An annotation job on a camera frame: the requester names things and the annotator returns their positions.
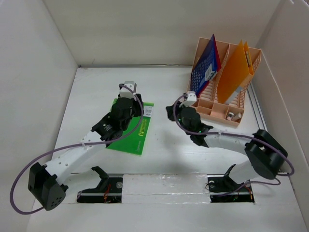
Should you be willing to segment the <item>staples box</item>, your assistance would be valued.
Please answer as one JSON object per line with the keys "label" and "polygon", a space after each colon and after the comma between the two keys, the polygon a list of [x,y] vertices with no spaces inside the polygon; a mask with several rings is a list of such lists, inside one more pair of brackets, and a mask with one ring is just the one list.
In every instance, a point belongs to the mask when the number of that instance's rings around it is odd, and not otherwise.
{"label": "staples box", "polygon": [[242,118],[242,113],[236,113],[234,114],[234,116],[232,117],[232,121],[238,121],[238,120],[241,120]]}

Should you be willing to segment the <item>blue folder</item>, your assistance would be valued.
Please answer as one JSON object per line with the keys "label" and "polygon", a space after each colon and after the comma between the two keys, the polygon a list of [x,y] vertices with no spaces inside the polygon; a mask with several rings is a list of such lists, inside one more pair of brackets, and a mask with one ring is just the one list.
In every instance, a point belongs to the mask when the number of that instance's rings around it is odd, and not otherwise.
{"label": "blue folder", "polygon": [[213,34],[191,73],[190,90],[194,91],[197,97],[201,95],[209,82],[217,74],[214,38],[215,35]]}

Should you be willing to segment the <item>red folder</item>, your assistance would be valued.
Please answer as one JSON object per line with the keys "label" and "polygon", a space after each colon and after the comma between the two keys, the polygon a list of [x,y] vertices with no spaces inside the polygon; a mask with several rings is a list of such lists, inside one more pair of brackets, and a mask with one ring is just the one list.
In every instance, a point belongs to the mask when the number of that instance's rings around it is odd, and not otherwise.
{"label": "red folder", "polygon": [[219,52],[218,52],[217,43],[216,43],[215,38],[214,38],[214,48],[215,48],[215,54],[216,54],[217,72],[219,72],[222,65],[221,65],[221,60],[220,60],[220,56],[219,56]]}

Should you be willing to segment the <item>orange folder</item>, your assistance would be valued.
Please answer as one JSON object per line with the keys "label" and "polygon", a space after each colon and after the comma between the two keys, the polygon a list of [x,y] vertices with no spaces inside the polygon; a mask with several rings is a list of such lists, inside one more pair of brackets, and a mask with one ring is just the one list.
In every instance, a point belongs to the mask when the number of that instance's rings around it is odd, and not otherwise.
{"label": "orange folder", "polygon": [[228,59],[217,87],[219,103],[229,105],[253,78],[253,66],[247,43],[242,41]]}

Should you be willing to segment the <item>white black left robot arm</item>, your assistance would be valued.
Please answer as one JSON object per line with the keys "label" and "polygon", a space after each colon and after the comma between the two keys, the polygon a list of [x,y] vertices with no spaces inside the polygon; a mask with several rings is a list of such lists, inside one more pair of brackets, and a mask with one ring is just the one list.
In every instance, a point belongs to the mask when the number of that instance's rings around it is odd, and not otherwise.
{"label": "white black left robot arm", "polygon": [[131,120],[143,116],[143,101],[139,93],[120,94],[116,102],[90,132],[78,143],[64,148],[65,153],[44,165],[31,163],[28,189],[46,211],[56,208],[65,198],[68,186],[64,184],[70,174],[93,156],[100,145],[125,139]]}

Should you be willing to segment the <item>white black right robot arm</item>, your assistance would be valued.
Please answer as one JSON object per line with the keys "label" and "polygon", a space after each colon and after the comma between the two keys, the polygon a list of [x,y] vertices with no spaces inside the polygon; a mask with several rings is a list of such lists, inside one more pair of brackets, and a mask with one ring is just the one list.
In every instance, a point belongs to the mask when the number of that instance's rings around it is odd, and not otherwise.
{"label": "white black right robot arm", "polygon": [[259,129],[253,135],[218,130],[202,123],[196,109],[184,101],[176,101],[167,106],[166,111],[168,119],[176,122],[197,146],[221,148],[247,157],[247,161],[231,165],[214,182],[216,185],[235,190],[257,176],[274,180],[282,165],[289,163],[285,149],[266,130]]}

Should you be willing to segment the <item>peach plastic file organizer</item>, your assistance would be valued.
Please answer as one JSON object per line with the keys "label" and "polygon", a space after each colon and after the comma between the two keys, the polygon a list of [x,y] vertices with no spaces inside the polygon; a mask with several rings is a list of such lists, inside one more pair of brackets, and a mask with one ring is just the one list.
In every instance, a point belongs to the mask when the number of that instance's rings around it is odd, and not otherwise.
{"label": "peach plastic file organizer", "polygon": [[245,95],[261,61],[261,50],[247,42],[232,44],[200,37],[188,90],[203,119],[237,127],[245,112]]}

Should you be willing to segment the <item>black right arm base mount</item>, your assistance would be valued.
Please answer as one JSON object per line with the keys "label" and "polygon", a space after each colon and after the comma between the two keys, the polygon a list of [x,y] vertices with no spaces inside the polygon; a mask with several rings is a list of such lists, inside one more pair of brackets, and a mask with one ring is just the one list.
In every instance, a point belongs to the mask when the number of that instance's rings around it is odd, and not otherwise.
{"label": "black right arm base mount", "polygon": [[211,203],[254,203],[252,188],[237,184],[229,177],[234,166],[229,167],[225,174],[207,175],[205,189],[210,193]]}

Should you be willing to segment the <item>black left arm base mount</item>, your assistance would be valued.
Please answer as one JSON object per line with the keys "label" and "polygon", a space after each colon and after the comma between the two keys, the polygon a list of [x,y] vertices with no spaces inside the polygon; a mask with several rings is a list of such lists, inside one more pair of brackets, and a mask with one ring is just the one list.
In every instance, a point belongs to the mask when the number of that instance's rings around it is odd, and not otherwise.
{"label": "black left arm base mount", "polygon": [[79,191],[77,203],[121,203],[124,175],[107,174],[98,166],[92,167],[91,170],[99,175],[100,181],[95,188]]}

